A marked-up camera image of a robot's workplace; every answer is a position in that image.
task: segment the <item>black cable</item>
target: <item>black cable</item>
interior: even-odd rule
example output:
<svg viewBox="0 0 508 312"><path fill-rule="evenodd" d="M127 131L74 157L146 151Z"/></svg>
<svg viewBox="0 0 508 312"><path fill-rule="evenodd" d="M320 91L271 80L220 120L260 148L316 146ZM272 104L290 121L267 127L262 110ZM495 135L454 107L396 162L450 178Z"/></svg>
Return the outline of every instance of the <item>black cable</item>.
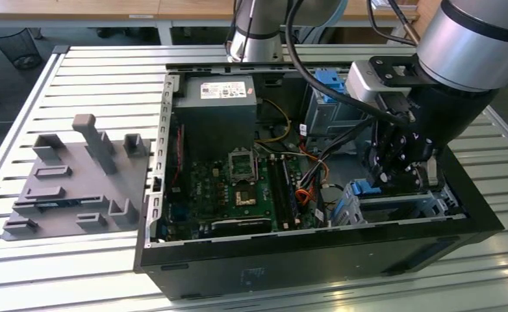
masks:
<svg viewBox="0 0 508 312"><path fill-rule="evenodd" d="M304 189L310 185L310 181L312 180L314 174L316 173L320 164L323 161L328 159L331 154L342 148L344 144L347 144L350 141L352 141L363 132L363 130L375 122L374 118L370 118L364 121L362 121L356 126L350 128L342 135L339 135L330 143L330 145L324 148L324 150L320 152L316 160L316 164L312 166L312 168L308 170L308 172L304 174L304 177L300 180L300 187Z"/></svg>
<svg viewBox="0 0 508 312"><path fill-rule="evenodd" d="M342 192L344 192L344 187L342 187L339 184L328 184L330 187L334 187L339 189Z"/></svg>
<svg viewBox="0 0 508 312"><path fill-rule="evenodd" d="M371 24L372 29L376 32L376 34L379 34L386 39L390 39L392 41L400 42L402 44L408 44L410 46L416 46L416 43L412 40L404 39L404 38L394 36L391 34L386 34L386 33L379 31L378 25L376 25L376 17L374 16L372 0L366 0L366 4L367 4L367 7L368 7L370 24Z"/></svg>
<svg viewBox="0 0 508 312"><path fill-rule="evenodd" d="M402 9L399 8L399 5L396 4L395 0L388 0L392 10L395 11L396 17L400 19L400 22L403 25L410 24L408 18L404 16L404 13Z"/></svg>
<svg viewBox="0 0 508 312"><path fill-rule="evenodd" d="M306 44L306 42L307 42L307 40L308 40L308 37L310 37L310 35L312 34L312 32L314 32L315 29L316 29L316 28L312 27L312 29L308 31L308 34L304 36L304 39L303 39L302 44Z"/></svg>
<svg viewBox="0 0 508 312"><path fill-rule="evenodd" d="M294 34L292 38L295 38L295 44L300 44L299 37Z"/></svg>
<svg viewBox="0 0 508 312"><path fill-rule="evenodd" d="M247 54L247 44L248 44L248 39L251 37L251 26L252 26L252 14L250 16L250 21L248 21L248 29L247 29L247 38L244 39L244 46L243 46L243 54L240 56L240 63L243 63L244 60L244 54Z"/></svg>
<svg viewBox="0 0 508 312"><path fill-rule="evenodd" d="M346 94L342 94L336 92L334 89L328 88L327 85L324 85L310 73L307 68L304 67L299 54L296 52L295 43L292 41L292 25L295 20L296 12L299 11L299 8L303 4L304 0L298 0L295 3L290 15L287 16L287 27L286 27L286 40L287 40L287 49L290 51L291 61L295 65L296 70L299 71L300 75L303 76L304 80L307 80L308 84L323 94L334 98L339 103L352 105L355 108L366 112L368 115L375 116L376 118L386 120L391 122L392 124L406 126L407 121L398 116L394 116L392 114L388 114L387 112L382 111L380 109L375 108L374 106L366 104L364 102L351 98Z"/></svg>

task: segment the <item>aluminum profile table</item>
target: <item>aluminum profile table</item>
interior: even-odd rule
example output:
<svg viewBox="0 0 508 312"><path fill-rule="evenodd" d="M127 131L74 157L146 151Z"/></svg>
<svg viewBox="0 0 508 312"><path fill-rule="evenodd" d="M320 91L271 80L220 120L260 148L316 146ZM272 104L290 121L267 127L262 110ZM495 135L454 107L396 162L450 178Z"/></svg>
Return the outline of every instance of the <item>aluminum profile table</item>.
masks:
<svg viewBox="0 0 508 312"><path fill-rule="evenodd" d="M320 45L299 52L304 60L350 61L414 49ZM91 113L112 140L132 132L155 144L166 64L224 61L216 46L72 47L52 55L0 147L0 234L36 157L36 135L82 141L71 120ZM132 273L136 231L0 239L0 311L508 311L508 127L492 109L450 146L507 230L414 274L171 302Z"/></svg>

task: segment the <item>gray plastic holder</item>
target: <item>gray plastic holder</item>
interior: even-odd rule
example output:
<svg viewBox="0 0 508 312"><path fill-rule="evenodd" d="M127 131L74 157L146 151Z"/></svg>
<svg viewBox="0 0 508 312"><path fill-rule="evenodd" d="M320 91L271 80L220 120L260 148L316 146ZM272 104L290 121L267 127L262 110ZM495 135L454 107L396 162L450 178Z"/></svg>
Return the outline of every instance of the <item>gray plastic holder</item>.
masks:
<svg viewBox="0 0 508 312"><path fill-rule="evenodd" d="M100 213L80 213L75 222L86 231L99 231L108 225Z"/></svg>

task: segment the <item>black mesh trash can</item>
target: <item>black mesh trash can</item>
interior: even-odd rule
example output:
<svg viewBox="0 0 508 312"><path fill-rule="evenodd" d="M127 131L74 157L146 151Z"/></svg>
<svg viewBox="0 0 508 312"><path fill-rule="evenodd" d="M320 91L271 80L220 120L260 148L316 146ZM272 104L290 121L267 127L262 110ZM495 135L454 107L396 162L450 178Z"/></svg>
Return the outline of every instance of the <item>black mesh trash can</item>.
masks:
<svg viewBox="0 0 508 312"><path fill-rule="evenodd" d="M0 28L0 50L18 70L35 68L43 62L27 28Z"/></svg>

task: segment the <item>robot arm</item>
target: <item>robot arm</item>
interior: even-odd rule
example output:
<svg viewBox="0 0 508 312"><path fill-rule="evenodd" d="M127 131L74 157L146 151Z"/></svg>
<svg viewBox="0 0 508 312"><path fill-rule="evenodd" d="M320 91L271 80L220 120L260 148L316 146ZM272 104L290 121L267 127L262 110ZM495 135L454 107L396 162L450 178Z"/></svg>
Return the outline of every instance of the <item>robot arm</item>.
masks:
<svg viewBox="0 0 508 312"><path fill-rule="evenodd" d="M282 60L279 28L287 12L294 13L287 23L291 33L292 23L320 26L344 6L340 0L327 1L326 6L318 0L243 0L230 60ZM356 89L350 90L352 98L334 93L315 81L291 45L288 38L294 64L315 89L378 118L366 153L374 186L394 192L442 187L436 158L508 83L508 0L443 0L416 54L362 61L370 65L372 77L363 74L366 70L359 75L351 70L347 85L368 86L364 79L378 76L379 84L387 87L362 90L363 96ZM376 102L379 109L363 101Z"/></svg>
<svg viewBox="0 0 508 312"><path fill-rule="evenodd" d="M374 127L374 185L402 192L440 187L435 158L508 84L508 1L444 0L416 55L374 57L370 64L386 86L411 88L408 96L376 96L380 108L411 122Z"/></svg>
<svg viewBox="0 0 508 312"><path fill-rule="evenodd" d="M238 0L230 62L282 62L279 35L294 0ZM295 24L322 27L343 16L347 0L306 0Z"/></svg>

